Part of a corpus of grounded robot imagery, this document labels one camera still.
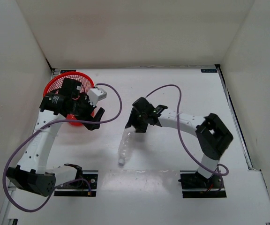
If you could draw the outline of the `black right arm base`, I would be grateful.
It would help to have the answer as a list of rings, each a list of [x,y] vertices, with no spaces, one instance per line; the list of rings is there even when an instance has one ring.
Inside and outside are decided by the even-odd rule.
[[[204,178],[197,172],[180,172],[183,199],[226,198],[224,181],[220,176]]]

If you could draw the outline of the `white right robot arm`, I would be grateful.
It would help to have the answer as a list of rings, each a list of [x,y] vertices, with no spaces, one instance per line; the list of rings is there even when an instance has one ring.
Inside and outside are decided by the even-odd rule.
[[[233,141],[233,135],[220,117],[214,113],[200,117],[174,111],[165,105],[154,107],[146,98],[140,97],[132,104],[132,110],[125,129],[133,128],[136,133],[145,133],[148,126],[173,128],[178,132],[181,145],[199,167],[195,181],[200,187],[207,187],[213,176],[227,176],[229,169],[220,164],[220,159]],[[181,133],[197,138],[203,152],[198,161],[187,149]]]

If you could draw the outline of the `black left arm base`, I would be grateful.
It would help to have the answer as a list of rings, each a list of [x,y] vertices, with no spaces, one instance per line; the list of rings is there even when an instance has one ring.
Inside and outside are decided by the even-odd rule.
[[[83,170],[74,164],[64,164],[66,167],[76,169],[74,181],[60,184],[55,188],[54,196],[59,197],[96,197],[98,184],[98,171]]]

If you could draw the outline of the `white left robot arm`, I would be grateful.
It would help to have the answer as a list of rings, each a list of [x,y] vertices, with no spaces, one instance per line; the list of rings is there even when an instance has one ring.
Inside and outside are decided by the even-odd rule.
[[[59,87],[48,90],[39,107],[34,133],[21,145],[25,150],[16,166],[6,165],[5,179],[18,189],[44,197],[66,182],[74,188],[81,186],[81,167],[65,164],[48,169],[47,161],[56,135],[68,115],[75,116],[90,131],[99,129],[105,111],[95,109],[106,95],[103,89],[96,86],[88,89],[81,81],[67,77]]]

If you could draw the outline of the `clear plastic bottle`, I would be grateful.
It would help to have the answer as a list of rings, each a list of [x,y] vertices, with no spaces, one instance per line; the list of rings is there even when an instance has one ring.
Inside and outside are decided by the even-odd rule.
[[[135,129],[132,127],[124,129],[118,148],[118,166],[123,168],[131,158],[135,146]]]

